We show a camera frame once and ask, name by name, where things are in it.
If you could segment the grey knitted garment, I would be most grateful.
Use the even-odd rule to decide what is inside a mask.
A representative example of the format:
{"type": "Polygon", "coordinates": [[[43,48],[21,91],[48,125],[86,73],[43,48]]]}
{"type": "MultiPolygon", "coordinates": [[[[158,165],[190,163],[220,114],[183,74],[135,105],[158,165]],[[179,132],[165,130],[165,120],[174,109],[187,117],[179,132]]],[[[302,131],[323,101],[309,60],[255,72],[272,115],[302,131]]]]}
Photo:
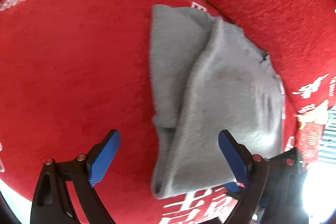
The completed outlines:
{"type": "Polygon", "coordinates": [[[281,153],[282,82],[241,28],[201,10],[156,5],[149,60],[159,139],[156,198],[234,179],[218,145],[222,130],[252,153],[281,153]]]}

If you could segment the red blanket white lettering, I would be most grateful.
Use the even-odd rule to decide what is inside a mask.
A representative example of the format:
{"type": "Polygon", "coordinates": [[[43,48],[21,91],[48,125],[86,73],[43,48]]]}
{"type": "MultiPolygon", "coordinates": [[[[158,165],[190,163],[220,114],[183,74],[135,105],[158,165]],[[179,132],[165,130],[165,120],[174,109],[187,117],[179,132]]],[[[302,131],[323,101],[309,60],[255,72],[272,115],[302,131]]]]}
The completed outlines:
{"type": "Polygon", "coordinates": [[[1,179],[32,200],[43,160],[73,159],[112,128],[122,135],[97,187],[117,223],[159,223],[182,196],[150,192],[158,139],[151,118],[151,7],[195,0],[3,0],[1,179]]]}

